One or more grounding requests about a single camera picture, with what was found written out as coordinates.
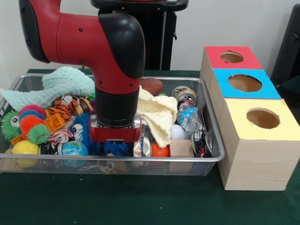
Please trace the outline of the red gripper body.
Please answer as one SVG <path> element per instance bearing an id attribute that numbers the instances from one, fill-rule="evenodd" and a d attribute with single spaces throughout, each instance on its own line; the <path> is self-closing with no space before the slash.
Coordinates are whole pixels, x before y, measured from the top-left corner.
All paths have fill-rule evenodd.
<path id="1" fill-rule="evenodd" d="M 137 142 L 142 131 L 142 121 L 139 116 L 129 127 L 104 127 L 91 115 L 89 119 L 89 133 L 93 142 L 105 143 L 107 141 L 118 141 L 125 143 Z"/>

